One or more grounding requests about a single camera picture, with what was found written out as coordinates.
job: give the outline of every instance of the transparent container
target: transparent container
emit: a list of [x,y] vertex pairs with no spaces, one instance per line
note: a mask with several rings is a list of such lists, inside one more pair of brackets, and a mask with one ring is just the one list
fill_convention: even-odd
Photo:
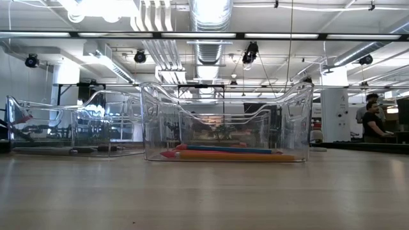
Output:
[[[152,82],[140,87],[146,160],[305,162],[308,159],[311,84],[296,84],[275,99],[244,100],[176,98]],[[242,106],[243,112],[197,113],[192,111],[192,105],[196,108]],[[249,105],[258,109],[244,112],[244,107]]]
[[144,152],[139,95],[97,91],[83,105],[47,105],[8,96],[12,151],[118,157]]

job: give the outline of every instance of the man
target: man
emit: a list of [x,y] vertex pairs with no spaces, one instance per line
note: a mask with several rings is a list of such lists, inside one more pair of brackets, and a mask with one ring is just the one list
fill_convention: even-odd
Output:
[[[366,102],[367,103],[369,103],[369,102],[376,103],[377,101],[378,101],[378,95],[376,93],[371,93],[370,95],[366,96]],[[358,124],[362,124],[362,118],[364,117],[366,112],[367,112],[366,111],[366,106],[363,106],[362,108],[360,108],[357,111],[356,119],[357,119]],[[376,114],[376,115],[381,119],[382,122],[385,122],[385,120],[386,120],[385,119],[385,113],[383,112],[382,108],[379,108],[379,113]]]
[[366,110],[364,117],[362,118],[362,124],[364,126],[364,140],[368,143],[383,143],[380,137],[388,136],[383,128],[382,120],[377,116],[379,113],[379,107],[376,102],[368,102],[366,104]]

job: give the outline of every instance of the fluorescent light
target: fluorescent light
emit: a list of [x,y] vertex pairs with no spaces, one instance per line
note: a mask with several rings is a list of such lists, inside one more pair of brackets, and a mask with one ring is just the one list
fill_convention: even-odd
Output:
[[78,33],[82,38],[152,38],[152,33]]
[[391,108],[391,109],[387,109],[386,113],[392,114],[392,113],[398,113],[399,109],[397,108]]
[[225,85],[227,88],[261,88],[260,85]]
[[67,32],[0,32],[0,38],[15,38],[15,37],[36,37],[36,38],[48,38],[48,37],[59,37],[59,38],[69,38],[70,33]]
[[390,40],[398,39],[401,35],[388,34],[329,34],[328,39],[351,39],[351,40]]
[[317,39],[318,34],[270,34],[270,33],[247,33],[245,38],[303,38]]
[[172,85],[172,84],[163,84],[163,85],[160,85],[160,86],[162,86],[162,87],[178,87],[178,85]]
[[188,45],[232,45],[229,41],[187,41]]
[[235,33],[162,33],[163,38],[235,38]]

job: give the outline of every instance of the wall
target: wall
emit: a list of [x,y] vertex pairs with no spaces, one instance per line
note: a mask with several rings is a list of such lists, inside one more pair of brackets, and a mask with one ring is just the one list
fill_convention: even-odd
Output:
[[[28,68],[22,60],[6,54],[0,47],[0,108],[4,109],[7,95],[19,100],[49,104],[52,73],[48,74],[47,83],[45,76],[44,69]],[[4,119],[3,111],[0,111],[0,118]]]

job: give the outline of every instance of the wooden table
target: wooden table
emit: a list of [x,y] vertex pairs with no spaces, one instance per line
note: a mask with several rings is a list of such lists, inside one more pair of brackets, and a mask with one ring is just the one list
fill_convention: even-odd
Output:
[[408,229],[409,156],[308,163],[0,155],[0,229]]

